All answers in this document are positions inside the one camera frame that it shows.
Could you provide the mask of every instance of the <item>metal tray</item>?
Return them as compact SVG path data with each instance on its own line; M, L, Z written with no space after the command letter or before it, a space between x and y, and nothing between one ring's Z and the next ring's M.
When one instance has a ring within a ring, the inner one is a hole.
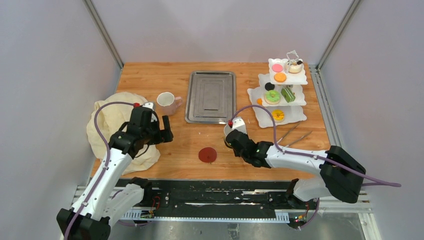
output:
M236 113L236 75L230 71L194 71L188 83L185 120L226 124Z

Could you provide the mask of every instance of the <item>donut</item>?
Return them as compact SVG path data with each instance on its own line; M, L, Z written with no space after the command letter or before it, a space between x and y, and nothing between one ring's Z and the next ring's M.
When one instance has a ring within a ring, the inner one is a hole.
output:
M283 66L281 66L280 64L274 64L271 68L276 73L279 73L283 70Z
M280 123L284 120L284 112L280 109L275 109L272 111L272 118L276 123Z
M267 91L263 98L269 104L278 104L281 100L280 93L276 90Z
M274 75L274 80L276 82L284 83L284 81L286 79L287 79L287 76L284 73L282 73L282 72L279 72L279 73L277 73L277 74Z

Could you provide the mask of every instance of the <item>wooden tabletop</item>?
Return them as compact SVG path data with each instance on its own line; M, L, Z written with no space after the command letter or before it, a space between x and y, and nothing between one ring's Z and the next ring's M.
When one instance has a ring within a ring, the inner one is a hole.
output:
M309 131L313 131L302 141L291 148L305 150L327 150L330 147L320 106L318 104L311 74L305 64L308 85L303 85L306 106L303 112L307 120L302 122L282 142L290 143ZM269 72L268 63L239 62L193 62L193 63L126 63L119 81L117 92L130 92L155 102L162 92L171 92L181 96L183 104L177 113L169 117L173 141L156 146L160 158L151 168L123 175L123 178L148 179L203 179L203 180L247 180L247 181L290 181L295 178L311 178L309 173L287 168L257 168L235 157L233 150L224 145L224 125L222 124L190 124L184 115L189 88L189 77L193 71L230 71L236 76L237 109L250 105L247 89L259 86L258 74ZM260 128L254 111L249 108L238 116L246 122L247 133L255 141L273 141L272 127ZM277 127L277 138L282 136L296 123ZM217 159L212 163L199 160L198 153L205 147L217 151ZM100 161L94 164L92 175L99 167Z

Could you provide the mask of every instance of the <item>red disc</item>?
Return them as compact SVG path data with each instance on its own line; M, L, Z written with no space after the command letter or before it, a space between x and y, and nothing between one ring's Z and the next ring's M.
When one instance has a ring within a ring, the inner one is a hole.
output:
M199 151L199 159L204 163L212 163L217 159L217 151L212 147L205 147Z

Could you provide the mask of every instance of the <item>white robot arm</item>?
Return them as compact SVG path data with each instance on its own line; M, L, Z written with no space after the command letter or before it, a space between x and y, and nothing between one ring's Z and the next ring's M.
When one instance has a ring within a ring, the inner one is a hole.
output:
M110 152L106 153L81 197L70 209L59 211L56 219L66 238L106 240L112 226L132 206L152 198L152 183L135 177L109 200L120 176L145 145L173 140L168 116L162 116L164 129L160 130L154 107L152 102L142 106L134 104L129 122L110 137Z
M286 196L289 202L291 198L294 199L292 203L301 205L302 202L327 196L334 196L347 203L357 202L364 179L320 159L330 158L365 174L364 167L341 147L331 146L327 151L310 151L279 146L281 151L272 142L255 143L249 139L241 117L234 118L232 126L227 124L224 133L227 147L233 149L236 157L242 157L254 167L295 169L316 176L292 180L291 189L287 190Z

